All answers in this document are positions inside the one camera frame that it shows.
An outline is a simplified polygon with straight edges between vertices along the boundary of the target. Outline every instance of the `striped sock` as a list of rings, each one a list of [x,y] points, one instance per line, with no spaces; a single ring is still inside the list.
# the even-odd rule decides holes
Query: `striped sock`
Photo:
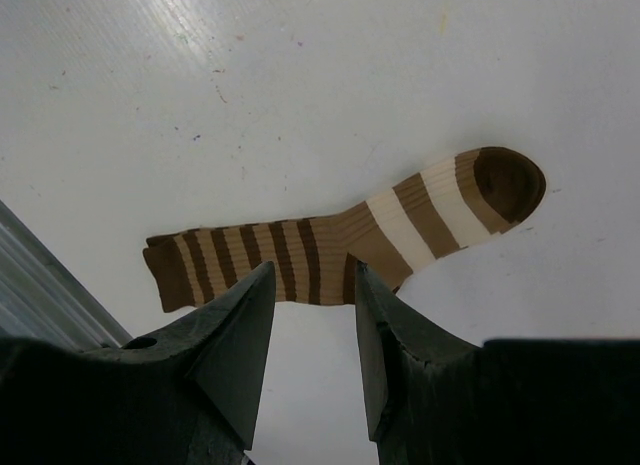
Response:
[[[260,262],[277,269],[278,301],[354,301],[357,260],[390,288],[438,258],[527,218],[545,190],[540,169],[505,148],[465,152],[336,215],[151,237],[144,257],[163,309],[202,305]]]

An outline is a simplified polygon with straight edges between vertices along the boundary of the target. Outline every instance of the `sock cuff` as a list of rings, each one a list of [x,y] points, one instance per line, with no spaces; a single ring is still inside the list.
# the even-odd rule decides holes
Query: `sock cuff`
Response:
[[[187,265],[174,239],[145,248],[142,255],[158,286],[164,312],[195,305]]]

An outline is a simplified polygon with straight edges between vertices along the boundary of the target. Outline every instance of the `brown stripe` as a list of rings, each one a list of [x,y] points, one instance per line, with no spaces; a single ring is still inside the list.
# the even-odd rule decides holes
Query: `brown stripe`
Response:
[[[342,297],[344,303],[356,303],[356,264],[358,259],[347,253],[344,264],[344,282],[342,285]]]
[[[393,187],[405,213],[418,233],[431,249],[433,256],[441,258],[460,250],[449,227],[431,203],[422,176],[417,173]]]
[[[162,247],[146,248],[143,255],[156,279],[164,312],[195,304],[184,258],[175,240],[168,241]]]
[[[273,235],[269,229],[269,224],[259,223],[253,226],[256,241],[260,246],[260,256],[263,262],[273,262],[276,266],[276,302],[284,302],[287,298],[284,293],[284,282],[280,273],[280,263],[273,245]]]
[[[347,250],[336,232],[336,216],[314,218],[311,227],[320,259],[320,305],[342,304]]]
[[[348,229],[341,231],[340,236],[348,240],[348,252],[358,260],[368,263],[388,287],[401,285],[413,274],[411,267],[376,223],[366,202],[356,205],[339,217],[353,230],[362,230],[358,234]]]
[[[477,150],[456,156],[456,181],[462,198],[489,233],[502,233],[509,230],[509,224],[485,201],[476,183],[473,164],[479,156]]]
[[[224,237],[224,230],[220,228],[214,228],[211,230],[211,240],[213,240],[213,247],[216,249],[218,264],[220,265],[220,270],[224,277],[224,284],[227,288],[231,288],[238,281],[238,276],[236,275],[236,269],[233,266],[233,260],[229,253],[227,240]]]
[[[204,261],[204,255],[202,253],[202,248],[198,243],[198,237],[196,237],[194,232],[184,233],[181,237],[184,239],[187,247],[189,247],[189,253],[191,254],[191,260],[193,261],[196,277],[198,279],[198,285],[200,285],[200,290],[202,290],[203,303],[208,302],[213,299],[213,288],[211,286],[211,282],[209,282],[207,264]]]
[[[298,221],[298,232],[307,255],[307,266],[309,267],[309,303],[320,303],[320,256],[318,246],[313,234],[311,222],[308,219]]]
[[[293,266],[291,265],[291,257],[289,256],[289,249],[287,248],[287,239],[282,229],[282,222],[270,223],[269,230],[273,237],[273,246],[275,247],[276,257],[280,265],[285,299],[289,302],[295,302],[297,298],[296,279],[293,274]]]
[[[251,270],[262,263],[262,257],[260,256],[260,246],[258,245],[258,241],[256,240],[256,234],[253,231],[254,226],[255,224],[244,225],[240,227],[242,243],[244,244],[244,249],[247,252],[247,257],[249,257]]]

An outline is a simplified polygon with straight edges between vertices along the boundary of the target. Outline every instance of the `white stripe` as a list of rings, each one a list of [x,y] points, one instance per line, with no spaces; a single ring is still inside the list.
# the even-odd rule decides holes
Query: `white stripe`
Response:
[[[437,173],[433,169],[421,173],[434,208],[461,247],[488,240],[491,233],[462,198],[456,180],[455,158],[442,165]]]
[[[367,200],[367,205],[382,233],[411,270],[417,272],[435,261],[431,249],[411,223],[393,190]]]

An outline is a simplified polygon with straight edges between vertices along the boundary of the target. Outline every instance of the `dirt speck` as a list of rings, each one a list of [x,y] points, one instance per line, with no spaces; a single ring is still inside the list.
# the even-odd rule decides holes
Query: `dirt speck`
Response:
[[[444,32],[447,31],[448,21],[449,17],[447,16],[447,12],[442,12],[442,16],[440,17],[440,35],[444,35]]]
[[[220,91],[220,87],[217,85],[216,85],[216,92],[218,92],[218,96],[220,97],[220,100],[222,100],[224,103],[229,103],[224,99],[224,97],[222,96],[222,92]]]

